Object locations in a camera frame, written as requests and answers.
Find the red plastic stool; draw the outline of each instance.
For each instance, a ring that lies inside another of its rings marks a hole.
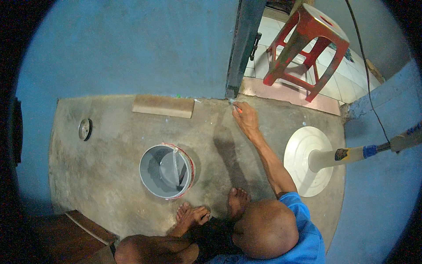
[[[286,43],[284,40],[295,25],[297,26]],[[302,51],[316,37],[318,37],[318,40],[311,52]],[[321,78],[319,78],[316,60],[331,42],[337,46],[337,51],[330,65]],[[276,60],[276,48],[278,45],[284,46],[284,49]],[[346,54],[348,47],[349,39],[338,24],[318,9],[304,3],[289,18],[268,48],[267,52],[271,52],[272,58],[270,70],[265,76],[263,83],[271,86],[278,78],[292,82],[310,91],[305,100],[311,102],[334,74],[343,56]],[[306,57],[303,64],[307,69],[314,66],[315,85],[284,72],[297,54]]]

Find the concrete floor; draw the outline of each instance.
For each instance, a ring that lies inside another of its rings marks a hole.
[[[333,148],[345,147],[341,118],[284,101],[239,95],[258,110],[260,129],[282,159],[289,137],[306,125],[322,130]],[[259,156],[235,123],[227,101],[199,99],[191,119],[132,113],[133,95],[59,100],[49,150],[49,181],[55,212],[77,209],[121,238],[165,235],[184,201],[206,204],[226,215],[230,187],[243,187],[253,200],[274,198]],[[78,138],[79,122],[93,121],[91,138]],[[191,156],[197,177],[181,198],[155,197],[139,177],[149,147],[174,143]],[[328,186],[302,198],[322,233],[326,250],[343,203],[345,166],[335,167]]]

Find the wire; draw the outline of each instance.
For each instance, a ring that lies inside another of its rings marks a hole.
[[[384,132],[384,136],[385,136],[385,138],[387,139],[387,142],[388,142],[388,143],[390,143],[390,140],[388,140],[388,137],[387,137],[387,133],[385,133],[384,126],[382,125],[381,120],[379,119],[379,116],[378,116],[378,114],[376,113],[376,111],[375,111],[375,109],[374,109],[374,107],[373,107],[373,104],[372,104],[372,99],[371,99],[371,90],[370,90],[370,88],[369,88],[369,72],[368,72],[368,64],[366,63],[365,54],[363,53],[362,39],[360,38],[359,29],[357,28],[356,19],[354,18],[353,10],[352,10],[352,7],[350,6],[349,0],[346,0],[346,4],[347,4],[347,7],[349,8],[350,15],[352,16],[352,19],[353,19],[353,24],[354,24],[354,27],[355,27],[355,29],[356,29],[357,39],[359,40],[360,51],[362,52],[363,63],[365,64],[365,70],[366,70],[366,80],[367,80],[367,82],[368,82],[368,96],[369,96],[369,102],[371,103],[371,107],[372,107],[372,110],[373,110],[374,114],[376,115],[376,118],[378,118],[378,122],[379,122],[379,124],[381,125],[382,131]]]

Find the blue shirt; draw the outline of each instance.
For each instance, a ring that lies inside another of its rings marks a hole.
[[[318,228],[311,222],[309,210],[306,205],[302,203],[299,194],[296,192],[286,193],[280,197],[279,201],[291,209],[296,216],[299,241],[294,248],[274,259],[251,259],[246,255],[219,255],[210,260],[207,264],[325,263],[325,246],[322,235]]]

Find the white bucket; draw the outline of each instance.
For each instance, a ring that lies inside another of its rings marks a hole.
[[[176,158],[177,165],[174,164],[173,157]],[[142,155],[139,174],[143,185],[151,193],[166,200],[176,199],[191,187],[195,177],[195,164],[178,146],[162,143],[149,148]]]

